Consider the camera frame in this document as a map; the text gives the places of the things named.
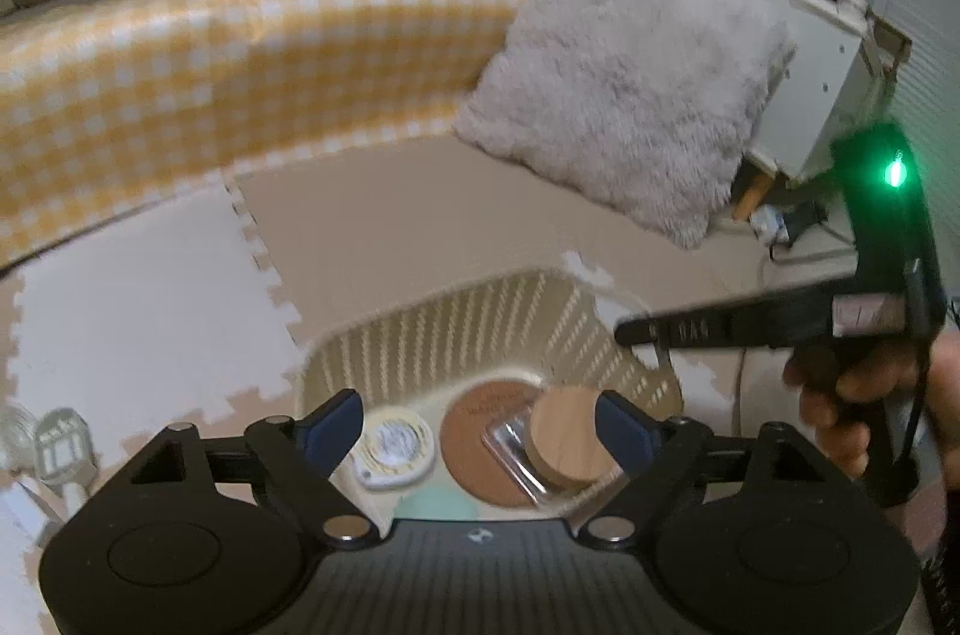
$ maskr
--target wooden disc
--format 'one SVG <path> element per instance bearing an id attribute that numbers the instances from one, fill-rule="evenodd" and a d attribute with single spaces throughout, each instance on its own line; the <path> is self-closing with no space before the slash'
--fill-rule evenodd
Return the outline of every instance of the wooden disc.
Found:
<path id="1" fill-rule="evenodd" d="M 600 392 L 559 386 L 534 403 L 523 449 L 546 480 L 582 489 L 613 471 L 616 462 L 597 439 L 593 408 Z"/>
<path id="2" fill-rule="evenodd" d="M 529 496 L 484 445 L 483 433 L 494 419 L 529 405 L 538 394 L 523 381 L 491 381 L 450 405 L 440 425 L 440 453 L 464 491 L 499 507 L 531 507 Z"/>

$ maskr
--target cushion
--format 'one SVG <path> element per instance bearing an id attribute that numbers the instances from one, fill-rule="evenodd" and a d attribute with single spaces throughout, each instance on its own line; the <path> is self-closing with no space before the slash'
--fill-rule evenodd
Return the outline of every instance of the cushion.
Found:
<path id="1" fill-rule="evenodd" d="M 455 128 L 691 247 L 794 48 L 764 0 L 528 0 Z"/>

